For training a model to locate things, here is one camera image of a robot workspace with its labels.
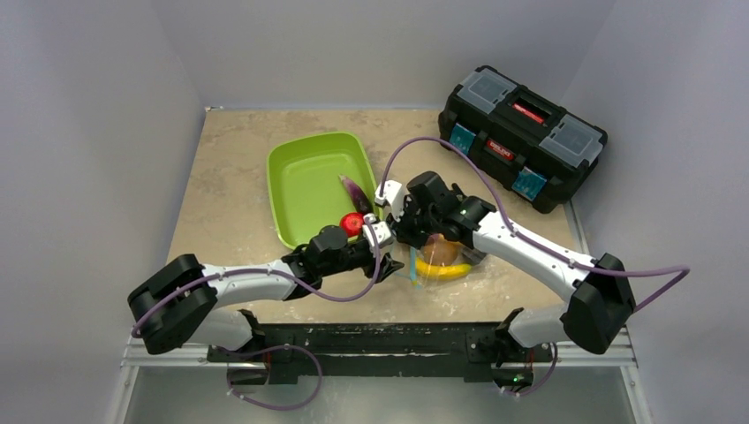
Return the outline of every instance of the black toolbox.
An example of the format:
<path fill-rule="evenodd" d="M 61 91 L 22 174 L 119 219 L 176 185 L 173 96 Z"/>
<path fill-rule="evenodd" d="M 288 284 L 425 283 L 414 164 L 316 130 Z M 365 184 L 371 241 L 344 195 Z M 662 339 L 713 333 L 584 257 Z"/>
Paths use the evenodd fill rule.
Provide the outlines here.
<path fill-rule="evenodd" d="M 608 138 L 487 65 L 455 87 L 438 123 L 443 140 L 543 214 L 571 199 Z"/>

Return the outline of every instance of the banana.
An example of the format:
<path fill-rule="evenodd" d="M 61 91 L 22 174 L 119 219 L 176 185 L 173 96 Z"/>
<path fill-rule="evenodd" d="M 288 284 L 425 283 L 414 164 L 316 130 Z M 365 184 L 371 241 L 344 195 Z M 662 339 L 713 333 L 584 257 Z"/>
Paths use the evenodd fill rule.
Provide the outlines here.
<path fill-rule="evenodd" d="M 448 280 L 451 278 L 458 278 L 465 276 L 471 272 L 471 265 L 467 263 L 461 263 L 459 265 L 450 265 L 448 267 L 441 267 L 439 265 L 430 265 L 424 262 L 421 258 L 416 258 L 416 273 L 420 276 L 427 278 L 435 278 L 438 280 Z"/>

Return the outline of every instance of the purple eggplant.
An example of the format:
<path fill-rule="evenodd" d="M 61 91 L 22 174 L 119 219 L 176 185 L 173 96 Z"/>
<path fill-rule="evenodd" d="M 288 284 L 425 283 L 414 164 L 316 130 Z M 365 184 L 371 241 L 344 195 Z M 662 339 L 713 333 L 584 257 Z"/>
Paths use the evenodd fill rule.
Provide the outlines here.
<path fill-rule="evenodd" d="M 364 194 L 364 190 L 362 190 L 361 187 L 359 187 L 345 175 L 339 175 L 338 178 L 341 179 L 341 183 L 344 185 L 346 192 L 349 194 L 349 197 L 351 198 L 353 203 L 353 207 L 357 212 L 362 215 L 366 215 L 371 214 L 375 211 L 372 208 L 372 202 L 369 201 L 367 195 Z"/>

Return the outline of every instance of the beige tabletop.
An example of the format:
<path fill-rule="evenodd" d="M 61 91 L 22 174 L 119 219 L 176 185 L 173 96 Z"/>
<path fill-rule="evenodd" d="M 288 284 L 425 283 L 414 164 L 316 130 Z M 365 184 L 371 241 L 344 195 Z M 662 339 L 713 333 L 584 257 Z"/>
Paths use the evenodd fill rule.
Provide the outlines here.
<path fill-rule="evenodd" d="M 171 242 L 170 260 L 196 254 L 201 263 L 256 265 L 289 253 L 276 235 L 266 181 L 266 159 L 278 144 L 314 133 L 347 131 L 364 144 L 379 182 L 390 153 L 411 137 L 439 136 L 436 110 L 210 111 L 200 137 Z M 398 156 L 389 179 L 408 182 L 433 170 L 466 194 L 490 200 L 488 190 L 455 154 L 422 141 Z M 574 248 L 564 209 L 542 215 L 498 183 L 510 217 L 555 243 Z M 398 257 L 405 249 L 399 246 Z M 326 277 L 322 290 L 348 296 L 367 279 L 360 270 Z M 544 307 L 559 298 L 543 284 L 495 257 L 472 274 L 415 287 L 392 276 L 361 299 L 330 302 L 309 295 L 288 302 L 237 305 L 261 322 L 466 322 L 499 321 L 516 307 Z"/>

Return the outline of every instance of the red tomato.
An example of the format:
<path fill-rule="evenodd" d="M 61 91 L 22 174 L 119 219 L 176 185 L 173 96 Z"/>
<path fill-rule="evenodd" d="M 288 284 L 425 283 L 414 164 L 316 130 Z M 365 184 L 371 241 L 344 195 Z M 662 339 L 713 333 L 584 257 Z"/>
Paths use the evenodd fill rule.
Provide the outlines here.
<path fill-rule="evenodd" d="M 361 231 L 361 227 L 364 226 L 364 216 L 359 212 L 351 212 L 350 214 L 344 215 L 341 218 L 341 228 L 346 231 L 349 237 L 358 236 Z"/>

